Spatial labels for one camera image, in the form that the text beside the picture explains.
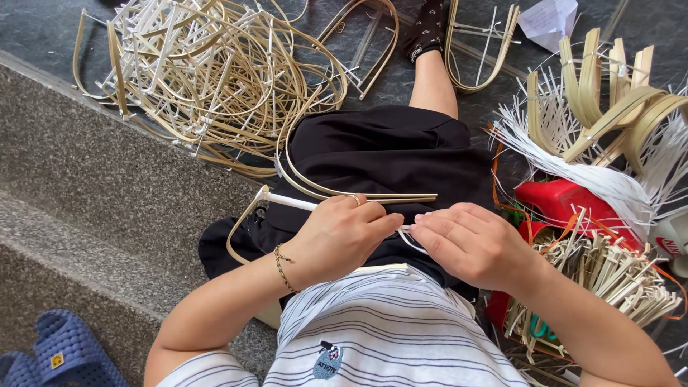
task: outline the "gold chain bracelet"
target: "gold chain bracelet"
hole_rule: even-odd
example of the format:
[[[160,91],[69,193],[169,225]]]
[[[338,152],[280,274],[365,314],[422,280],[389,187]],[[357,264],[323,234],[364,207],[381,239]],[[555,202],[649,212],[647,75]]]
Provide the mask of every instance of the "gold chain bracelet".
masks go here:
[[[299,294],[301,291],[295,291],[294,288],[289,284],[289,281],[287,281],[287,277],[284,275],[284,271],[282,270],[282,265],[279,263],[279,260],[285,260],[288,262],[291,262],[291,258],[287,258],[284,255],[281,255],[279,253],[279,247],[282,245],[282,243],[278,244],[275,246],[275,262],[277,263],[277,270],[279,270],[279,275],[282,276],[282,280],[284,280],[284,284],[287,285],[287,288],[289,289],[290,292]]]

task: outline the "ring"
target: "ring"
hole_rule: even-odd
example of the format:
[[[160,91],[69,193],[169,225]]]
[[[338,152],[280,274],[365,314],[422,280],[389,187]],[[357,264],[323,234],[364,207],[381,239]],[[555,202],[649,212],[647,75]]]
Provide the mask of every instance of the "ring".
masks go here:
[[[352,198],[356,199],[356,207],[358,207],[358,206],[361,205],[361,201],[358,199],[358,196],[356,196],[356,195],[354,195],[354,194],[352,194],[352,193],[350,193],[350,194],[347,195],[347,196],[351,196]]]

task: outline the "paper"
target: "paper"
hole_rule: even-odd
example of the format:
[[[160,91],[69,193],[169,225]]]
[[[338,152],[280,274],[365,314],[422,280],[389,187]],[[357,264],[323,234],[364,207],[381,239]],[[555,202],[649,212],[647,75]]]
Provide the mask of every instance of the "paper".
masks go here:
[[[561,38],[573,32],[577,10],[576,0],[542,0],[521,13],[518,24],[528,39],[557,53]]]

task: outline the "patterned sock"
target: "patterned sock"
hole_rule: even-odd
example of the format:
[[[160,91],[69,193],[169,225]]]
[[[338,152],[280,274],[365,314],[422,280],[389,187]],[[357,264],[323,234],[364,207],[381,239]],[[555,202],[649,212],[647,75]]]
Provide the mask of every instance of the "patterned sock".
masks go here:
[[[416,62],[419,55],[432,51],[442,51],[444,32],[444,0],[422,0],[418,18],[403,38],[402,49],[411,61]]]

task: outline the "striped shirt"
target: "striped shirt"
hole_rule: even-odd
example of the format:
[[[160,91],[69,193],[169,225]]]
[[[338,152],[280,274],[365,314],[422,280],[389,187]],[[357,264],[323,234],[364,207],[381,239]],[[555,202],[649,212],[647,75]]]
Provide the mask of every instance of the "striped shirt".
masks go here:
[[[473,308],[425,274],[357,271],[294,296],[263,386],[523,386],[473,319]],[[257,387],[226,352],[204,353],[159,387]]]

